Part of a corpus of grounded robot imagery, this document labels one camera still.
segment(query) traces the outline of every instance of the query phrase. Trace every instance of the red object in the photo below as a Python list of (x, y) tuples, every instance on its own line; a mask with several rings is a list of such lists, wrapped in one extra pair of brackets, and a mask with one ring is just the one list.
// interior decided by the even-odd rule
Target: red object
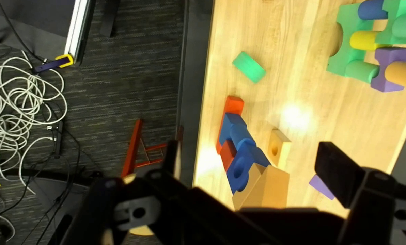
[[(150, 164), (158, 164), (158, 163), (163, 163), (163, 160), (164, 160), (164, 157), (157, 157), (154, 160), (148, 159), (148, 161), (137, 163), (139, 142), (142, 141), (142, 126), (144, 126), (144, 121), (141, 118), (138, 118), (135, 125), (134, 125), (134, 130), (133, 130), (133, 134), (131, 134), (131, 141), (130, 141), (130, 145), (127, 148), (126, 159), (124, 159), (124, 163), (123, 163), (123, 167), (122, 167), (122, 172), (120, 172), (122, 178), (124, 178), (129, 174), (134, 172), (135, 168), (150, 165)], [(167, 144), (156, 144), (156, 145), (150, 145), (150, 146), (145, 145), (145, 153), (149, 157), (150, 150), (163, 150), (164, 148), (167, 148)]]
[(227, 140), (223, 144), (223, 152), (221, 152), (223, 164), (224, 164), (227, 171), (231, 167), (235, 156), (236, 156), (235, 145), (233, 145), (232, 140)]
[(240, 96), (228, 96), (225, 103), (225, 111), (231, 114), (242, 114), (244, 108), (244, 100)]

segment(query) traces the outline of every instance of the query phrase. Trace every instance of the blue toy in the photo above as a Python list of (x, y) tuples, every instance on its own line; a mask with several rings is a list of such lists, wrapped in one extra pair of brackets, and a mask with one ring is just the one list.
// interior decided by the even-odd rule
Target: blue toy
[(247, 186), (248, 170), (254, 163), (259, 163), (265, 167), (270, 164), (261, 148), (251, 144), (243, 144), (227, 171), (232, 193), (238, 190), (242, 191)]
[(389, 12), (383, 9), (383, 0), (366, 0), (359, 6), (359, 16), (363, 20), (387, 18)]
[(225, 119), (223, 122), (223, 129), (220, 133), (220, 144), (224, 144), (225, 140), (232, 140), (236, 150), (240, 150), (240, 148), (244, 144), (257, 145), (257, 141), (247, 130), (247, 123), (239, 114), (225, 114)]

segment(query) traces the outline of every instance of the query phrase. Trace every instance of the wooden table surface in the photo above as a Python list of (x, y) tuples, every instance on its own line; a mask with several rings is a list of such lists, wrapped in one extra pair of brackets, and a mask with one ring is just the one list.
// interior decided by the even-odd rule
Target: wooden table surface
[[(227, 95), (246, 100), (243, 118), (261, 148), (267, 149), (272, 127), (292, 140), (280, 165), (291, 174), (289, 206), (348, 213), (308, 183), (321, 140), (334, 141), (361, 165), (393, 170), (406, 138), (406, 89), (385, 93), (326, 70), (341, 39), (338, 8), (347, 2), (353, 1), (216, 0), (195, 186), (233, 208), (216, 150)], [(267, 70), (258, 84), (232, 65), (242, 50)]]

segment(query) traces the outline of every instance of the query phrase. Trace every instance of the tangled cables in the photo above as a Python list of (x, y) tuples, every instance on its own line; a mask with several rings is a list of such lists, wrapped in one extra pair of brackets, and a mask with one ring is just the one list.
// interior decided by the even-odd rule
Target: tangled cables
[[(11, 57), (0, 65), (0, 175), (10, 168), (20, 167), (20, 179), (26, 186), (22, 165), (30, 148), (43, 140), (54, 137), (32, 138), (36, 126), (55, 125), (62, 121), (69, 110), (64, 91), (64, 77), (55, 69), (54, 76), (45, 80), (33, 74), (25, 51), (24, 57)], [(60, 115), (56, 115), (51, 103), (62, 104)]]

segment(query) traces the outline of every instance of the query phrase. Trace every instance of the purple foam piece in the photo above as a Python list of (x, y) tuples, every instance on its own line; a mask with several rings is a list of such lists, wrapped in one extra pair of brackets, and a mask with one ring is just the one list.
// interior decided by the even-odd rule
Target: purple foam piece
[(364, 20), (387, 18), (389, 12), (383, 9), (383, 0), (366, 0), (359, 6), (359, 16)]
[(383, 91), (400, 91), (404, 89), (404, 85), (391, 82), (385, 77), (386, 67), (396, 61), (405, 61), (406, 62), (406, 47), (383, 47), (376, 50), (376, 59), (381, 63), (381, 72), (376, 77), (372, 78), (371, 87)]
[(326, 186), (326, 183), (322, 180), (322, 178), (319, 175), (315, 174), (314, 178), (310, 180), (310, 185), (312, 185), (322, 194), (334, 199), (334, 197), (336, 197), (334, 193)]

